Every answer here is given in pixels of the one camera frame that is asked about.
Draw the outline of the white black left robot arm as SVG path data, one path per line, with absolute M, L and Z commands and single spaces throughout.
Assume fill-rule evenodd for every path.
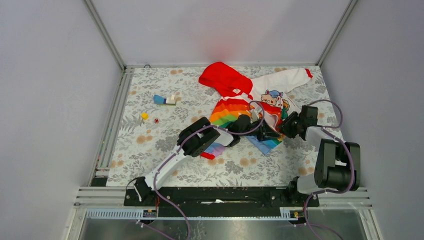
M 144 206 L 155 200 L 155 191 L 159 190 L 167 178 L 185 161 L 204 153 L 211 145 L 224 148 L 233 147 L 242 136 L 253 136 L 259 142 L 280 138 L 281 134 L 267 124 L 261 117 L 253 121 L 242 114 L 225 127 L 211 124 L 203 117 L 185 128 L 179 135 L 170 154 L 154 170 L 132 181 L 136 199 Z

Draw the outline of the rainbow red white kids jacket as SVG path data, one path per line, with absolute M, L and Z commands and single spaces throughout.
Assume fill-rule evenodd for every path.
M 300 112 L 288 92 L 303 86 L 313 78 L 308 68 L 287 69 L 257 78 L 247 78 L 223 62 L 209 65 L 199 77 L 199 83 L 215 89 L 221 96 L 209 121 L 225 128 L 240 115 L 250 116 L 250 110 L 260 101 L 265 119 L 271 128 L 281 124 L 292 112 Z

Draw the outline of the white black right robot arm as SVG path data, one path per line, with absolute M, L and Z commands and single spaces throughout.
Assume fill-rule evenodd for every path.
M 360 145 L 343 141 L 318 125 L 317 107 L 302 106 L 300 112 L 292 112 L 276 129 L 287 138 L 300 137 L 317 150 L 314 172 L 293 178 L 284 191 L 291 205 L 301 205 L 308 195 L 343 194 L 359 188 Z

